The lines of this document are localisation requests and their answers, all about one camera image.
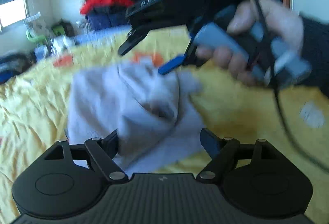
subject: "yellow bedspread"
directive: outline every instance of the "yellow bedspread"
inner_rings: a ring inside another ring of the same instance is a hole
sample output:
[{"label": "yellow bedspread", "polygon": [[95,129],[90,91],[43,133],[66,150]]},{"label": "yellow bedspread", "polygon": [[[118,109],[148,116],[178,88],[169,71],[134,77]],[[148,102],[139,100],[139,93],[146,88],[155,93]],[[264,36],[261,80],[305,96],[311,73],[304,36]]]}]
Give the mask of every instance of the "yellow bedspread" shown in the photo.
[{"label": "yellow bedspread", "polygon": [[[55,141],[63,138],[67,121],[70,83],[82,68],[119,62],[118,47],[125,34],[110,46],[91,44],[73,50],[74,65],[54,68],[53,60],[42,61],[0,86],[0,221],[10,223],[19,215],[11,196],[17,176]],[[158,52],[165,60],[184,52],[189,42],[184,28],[151,32],[134,51]],[[125,58],[131,58],[133,52]],[[329,175],[314,167],[291,148],[280,125],[272,92],[246,88],[208,62],[201,69],[189,68],[203,83],[203,91],[191,97],[207,127],[220,137],[242,143],[265,138],[288,157],[311,180],[314,193],[306,215],[315,223],[329,222]],[[291,88],[281,93],[285,115],[295,137],[313,155],[329,165],[329,125],[309,127],[299,113],[313,101],[329,119],[329,100],[315,88]],[[177,162],[159,172],[198,173],[209,157],[205,152]]]}]

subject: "ribbed black surface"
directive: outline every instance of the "ribbed black surface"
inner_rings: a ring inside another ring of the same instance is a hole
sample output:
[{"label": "ribbed black surface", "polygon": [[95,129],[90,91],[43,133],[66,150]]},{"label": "ribbed black surface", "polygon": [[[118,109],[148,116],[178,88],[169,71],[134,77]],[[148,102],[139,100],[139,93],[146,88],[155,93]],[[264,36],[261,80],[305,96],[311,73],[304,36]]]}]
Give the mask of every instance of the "ribbed black surface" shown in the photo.
[{"label": "ribbed black surface", "polygon": [[136,174],[126,184],[111,186],[101,201],[81,215],[41,220],[23,215],[14,224],[310,224],[303,215],[263,220],[228,204],[215,185],[197,182],[191,174]]}]

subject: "screw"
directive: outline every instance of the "screw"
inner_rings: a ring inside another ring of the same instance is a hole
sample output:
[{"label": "screw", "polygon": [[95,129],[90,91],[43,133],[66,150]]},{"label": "screw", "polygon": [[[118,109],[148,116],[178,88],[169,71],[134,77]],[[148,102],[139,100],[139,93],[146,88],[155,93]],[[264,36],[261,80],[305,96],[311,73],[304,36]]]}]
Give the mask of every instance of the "screw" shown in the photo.
[{"label": "screw", "polygon": [[202,171],[200,173],[200,178],[203,180],[212,180],[215,176],[216,174],[211,171]]},{"label": "screw", "polygon": [[120,172],[120,171],[116,171],[116,172],[112,172],[110,175],[109,175],[109,178],[111,180],[122,180],[124,179],[126,176],[125,173],[123,172]]}]

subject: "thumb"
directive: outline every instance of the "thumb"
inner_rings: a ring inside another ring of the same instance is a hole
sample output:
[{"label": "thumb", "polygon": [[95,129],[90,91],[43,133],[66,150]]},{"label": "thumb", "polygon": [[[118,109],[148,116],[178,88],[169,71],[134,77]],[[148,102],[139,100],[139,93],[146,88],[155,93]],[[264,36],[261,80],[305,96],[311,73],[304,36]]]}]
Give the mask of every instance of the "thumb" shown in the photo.
[{"label": "thumb", "polygon": [[255,20],[251,3],[245,1],[237,7],[234,18],[227,27],[227,32],[236,34],[247,31],[255,23]]}]

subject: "cloth fold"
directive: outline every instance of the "cloth fold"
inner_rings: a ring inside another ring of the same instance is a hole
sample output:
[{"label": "cloth fold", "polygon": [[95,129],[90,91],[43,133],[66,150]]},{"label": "cloth fold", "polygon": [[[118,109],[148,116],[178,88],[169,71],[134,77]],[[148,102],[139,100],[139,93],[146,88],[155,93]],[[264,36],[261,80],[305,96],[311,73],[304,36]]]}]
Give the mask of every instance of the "cloth fold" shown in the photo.
[{"label": "cloth fold", "polygon": [[199,89],[189,72],[162,76],[150,64],[81,71],[72,83],[69,142],[105,138],[117,129],[114,161],[129,175],[152,172],[201,149],[202,119],[188,98]]}]

